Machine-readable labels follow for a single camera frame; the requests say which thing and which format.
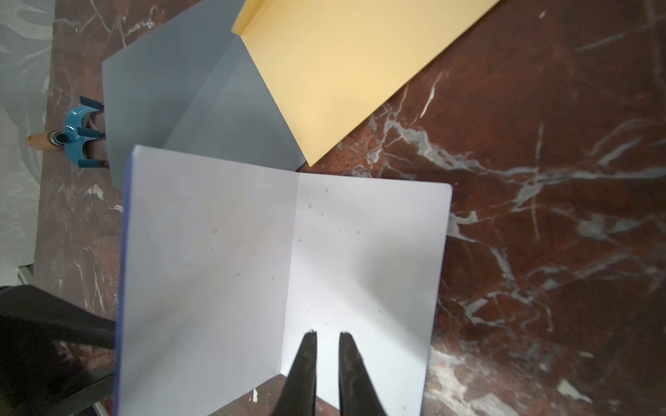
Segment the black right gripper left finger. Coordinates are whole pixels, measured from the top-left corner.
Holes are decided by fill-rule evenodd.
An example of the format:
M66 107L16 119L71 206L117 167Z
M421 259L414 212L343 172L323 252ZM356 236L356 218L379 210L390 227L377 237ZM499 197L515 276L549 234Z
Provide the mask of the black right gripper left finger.
M306 333L300 343L272 416L312 416L316 412L317 333Z

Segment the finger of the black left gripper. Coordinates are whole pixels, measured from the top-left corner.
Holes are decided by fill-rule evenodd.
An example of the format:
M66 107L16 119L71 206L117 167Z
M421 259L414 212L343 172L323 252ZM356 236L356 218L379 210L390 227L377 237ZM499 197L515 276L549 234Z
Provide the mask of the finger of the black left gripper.
M32 285L1 288L1 328L50 341L116 348L116 322Z
M52 367L1 367L3 415L106 415L113 394L111 367L88 370L80 363Z

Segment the cream yellow envelope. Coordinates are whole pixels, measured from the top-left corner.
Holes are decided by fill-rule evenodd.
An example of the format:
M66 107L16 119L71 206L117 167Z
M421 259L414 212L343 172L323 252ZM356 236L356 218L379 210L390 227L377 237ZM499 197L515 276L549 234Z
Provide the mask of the cream yellow envelope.
M247 1L232 31L313 166L494 5Z

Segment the grey-blue paper envelope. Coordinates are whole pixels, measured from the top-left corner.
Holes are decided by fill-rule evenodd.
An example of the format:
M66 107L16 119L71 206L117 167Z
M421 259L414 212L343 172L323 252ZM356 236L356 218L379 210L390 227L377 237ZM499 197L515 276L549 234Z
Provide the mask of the grey-blue paper envelope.
M102 64L110 178L134 147L297 171L305 164L232 26L241 1L200 1Z

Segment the blue floral letter paper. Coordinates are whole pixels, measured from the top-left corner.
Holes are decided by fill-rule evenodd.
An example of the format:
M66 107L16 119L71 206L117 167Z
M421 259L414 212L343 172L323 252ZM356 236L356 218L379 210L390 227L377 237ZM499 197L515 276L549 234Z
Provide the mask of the blue floral letter paper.
M317 333L338 400L353 336L390 415L425 388L451 185L296 173L137 147L121 245L118 415L208 415L287 374Z

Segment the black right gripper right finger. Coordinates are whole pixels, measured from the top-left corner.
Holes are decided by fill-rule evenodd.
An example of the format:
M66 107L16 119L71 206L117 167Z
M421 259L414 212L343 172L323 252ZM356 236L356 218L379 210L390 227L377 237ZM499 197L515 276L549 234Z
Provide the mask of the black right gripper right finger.
M357 344L353 336L346 332L342 332L339 338L338 390L342 416L387 415L369 378Z

